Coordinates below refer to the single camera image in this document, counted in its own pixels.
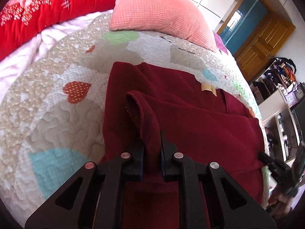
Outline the person right hand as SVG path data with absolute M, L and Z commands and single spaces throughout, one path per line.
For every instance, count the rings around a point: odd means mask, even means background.
M 275 217 L 284 217 L 290 213 L 294 196 L 285 194 L 282 188 L 277 185 L 271 193 L 268 200 L 268 209 L 271 209 L 270 214 Z

